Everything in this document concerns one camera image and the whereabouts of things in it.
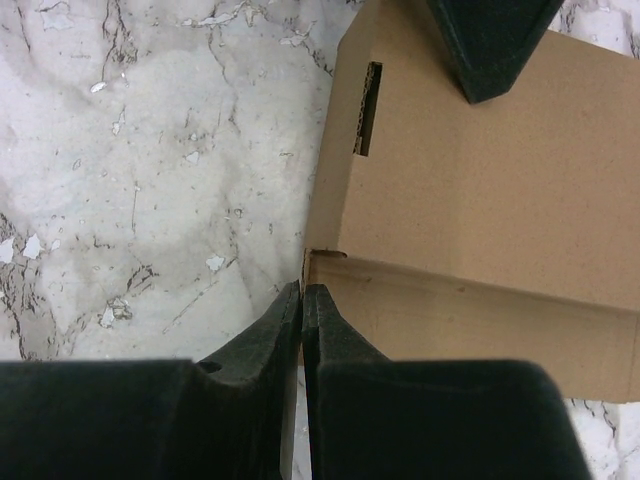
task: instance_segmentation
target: brown cardboard box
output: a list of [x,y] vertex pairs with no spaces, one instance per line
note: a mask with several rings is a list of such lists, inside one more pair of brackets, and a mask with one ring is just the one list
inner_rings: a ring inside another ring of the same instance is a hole
[[392,359],[640,400],[640,62],[549,32],[469,105],[426,3],[369,0],[340,44],[307,281]]

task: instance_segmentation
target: cracked white surface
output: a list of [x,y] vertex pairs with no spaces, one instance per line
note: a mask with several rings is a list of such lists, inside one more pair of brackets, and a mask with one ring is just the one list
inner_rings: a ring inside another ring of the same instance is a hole
[[[2,2],[0,359],[199,359],[297,278],[358,3]],[[639,22],[582,0],[552,27],[638,57]],[[640,478],[640,407],[569,405],[595,477]]]

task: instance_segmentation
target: cardboard box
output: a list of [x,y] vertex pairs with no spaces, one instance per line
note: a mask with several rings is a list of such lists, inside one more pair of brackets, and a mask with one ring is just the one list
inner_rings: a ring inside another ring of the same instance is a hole
[[305,277],[392,359],[523,358],[640,400],[640,62],[547,33],[469,105],[427,2],[369,0],[338,53]]

